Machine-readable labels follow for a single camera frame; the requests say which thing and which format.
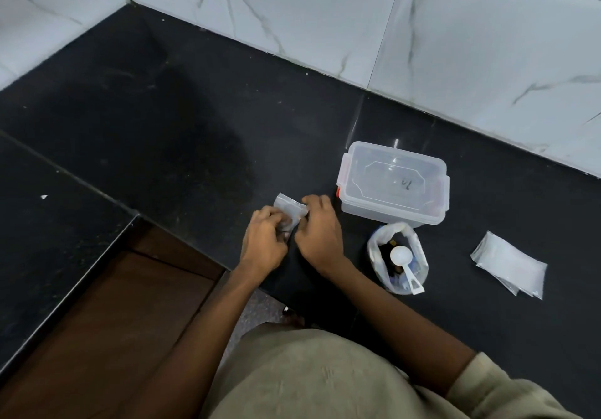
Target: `person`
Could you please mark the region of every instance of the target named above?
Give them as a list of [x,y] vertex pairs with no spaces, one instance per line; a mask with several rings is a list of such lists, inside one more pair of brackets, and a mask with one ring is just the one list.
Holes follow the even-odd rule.
[[300,253],[380,333],[409,379],[365,347],[320,329],[262,324],[216,374],[252,292],[287,254],[273,207],[252,214],[240,263],[120,412],[122,418],[575,419],[545,390],[513,380],[485,354],[411,310],[344,256],[327,196],[303,199]]

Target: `left hand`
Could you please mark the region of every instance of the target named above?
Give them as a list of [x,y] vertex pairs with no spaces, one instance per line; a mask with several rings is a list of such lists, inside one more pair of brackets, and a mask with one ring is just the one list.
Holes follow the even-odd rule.
[[276,227],[290,217],[280,209],[266,205],[252,213],[242,241],[242,253],[238,269],[244,271],[256,283],[263,282],[269,272],[275,270],[288,253],[284,234],[276,235]]

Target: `shirt sleeve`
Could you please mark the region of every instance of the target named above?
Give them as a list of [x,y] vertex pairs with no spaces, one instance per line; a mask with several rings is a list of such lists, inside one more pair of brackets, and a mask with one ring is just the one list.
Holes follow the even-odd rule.
[[471,419],[579,419],[542,387],[509,378],[484,353],[463,370],[447,400]]

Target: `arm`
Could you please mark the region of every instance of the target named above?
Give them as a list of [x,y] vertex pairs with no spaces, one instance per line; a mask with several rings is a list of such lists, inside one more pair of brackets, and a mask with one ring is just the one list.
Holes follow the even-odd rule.
[[252,214],[240,264],[118,417],[177,419],[198,414],[246,302],[288,252],[285,241],[278,239],[275,231],[286,219],[289,217],[273,207]]
[[475,352],[373,283],[344,256],[342,230],[327,196],[307,196],[296,243],[309,263],[353,302],[419,385],[444,396]]

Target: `plastic container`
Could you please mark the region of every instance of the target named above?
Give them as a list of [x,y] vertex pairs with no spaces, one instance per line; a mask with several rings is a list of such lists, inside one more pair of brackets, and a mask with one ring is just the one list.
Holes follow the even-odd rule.
[[383,223],[439,224],[449,209],[447,165],[411,151],[353,142],[336,184],[342,211]]

